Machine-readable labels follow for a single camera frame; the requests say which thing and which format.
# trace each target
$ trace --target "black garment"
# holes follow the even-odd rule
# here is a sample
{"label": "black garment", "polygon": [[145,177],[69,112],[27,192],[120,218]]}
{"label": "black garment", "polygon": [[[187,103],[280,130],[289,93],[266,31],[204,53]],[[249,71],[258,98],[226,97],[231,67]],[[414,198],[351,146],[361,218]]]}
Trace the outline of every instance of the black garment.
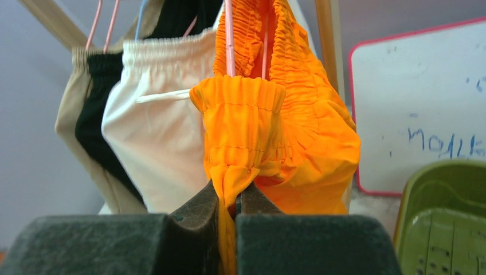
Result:
{"label": "black garment", "polygon": [[[190,34],[199,34],[213,25],[221,5],[222,0],[166,0],[157,26],[147,39],[181,37],[196,14],[198,18]],[[93,88],[76,123],[75,135],[88,155],[121,181],[130,193],[143,203],[142,196],[101,134],[101,122],[108,95],[122,75],[122,55],[97,54],[88,57]]]}

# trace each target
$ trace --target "beige garment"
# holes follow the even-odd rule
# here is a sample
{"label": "beige garment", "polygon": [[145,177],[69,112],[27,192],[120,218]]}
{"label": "beige garment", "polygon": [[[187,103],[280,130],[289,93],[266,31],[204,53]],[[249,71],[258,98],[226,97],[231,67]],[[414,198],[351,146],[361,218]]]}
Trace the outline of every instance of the beige garment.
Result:
{"label": "beige garment", "polygon": [[[147,5],[141,26],[143,37],[153,32],[159,19],[163,3],[164,0],[152,0]],[[135,19],[127,34],[110,48],[110,53],[120,52],[125,40],[134,39],[137,20],[138,18]],[[137,201],[119,180],[103,169],[98,162],[92,160],[75,137],[76,121],[81,113],[84,101],[89,96],[92,88],[91,76],[87,67],[87,57],[102,52],[100,49],[73,49],[73,73],[68,81],[59,106],[55,126],[56,133],[63,139],[78,161],[88,171],[110,208],[111,213],[146,213],[145,206]]]}

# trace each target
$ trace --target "white waistband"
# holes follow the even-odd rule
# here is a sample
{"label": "white waistband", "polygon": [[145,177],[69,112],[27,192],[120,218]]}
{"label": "white waistband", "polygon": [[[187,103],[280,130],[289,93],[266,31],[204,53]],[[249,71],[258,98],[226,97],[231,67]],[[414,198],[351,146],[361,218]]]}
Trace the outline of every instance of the white waistband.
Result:
{"label": "white waistband", "polygon": [[216,32],[205,29],[196,36],[126,41],[123,44],[125,68],[167,65],[215,55]]}

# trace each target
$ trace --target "wooden frame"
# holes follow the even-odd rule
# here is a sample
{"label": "wooden frame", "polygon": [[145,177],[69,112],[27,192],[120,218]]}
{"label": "wooden frame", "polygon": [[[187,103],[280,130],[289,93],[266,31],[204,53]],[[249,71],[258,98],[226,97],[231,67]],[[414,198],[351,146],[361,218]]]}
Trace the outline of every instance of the wooden frame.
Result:
{"label": "wooden frame", "polygon": [[[67,49],[85,46],[86,35],[73,23],[54,0],[18,0],[37,20],[49,30]],[[343,57],[340,35],[338,0],[315,0],[319,37],[324,68],[331,85],[338,91],[341,99],[344,95]],[[352,184],[343,195],[343,202],[349,209]]]}

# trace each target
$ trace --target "blue hanger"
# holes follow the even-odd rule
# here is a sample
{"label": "blue hanger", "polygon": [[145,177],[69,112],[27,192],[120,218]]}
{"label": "blue hanger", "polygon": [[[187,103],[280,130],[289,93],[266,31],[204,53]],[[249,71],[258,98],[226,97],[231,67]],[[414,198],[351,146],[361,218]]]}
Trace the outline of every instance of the blue hanger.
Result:
{"label": "blue hanger", "polygon": [[140,28],[142,27],[143,12],[145,11],[145,7],[147,6],[148,2],[149,0],[143,0],[142,5],[140,6],[140,13],[138,15],[137,28],[135,31],[135,40],[138,40],[140,38]]}

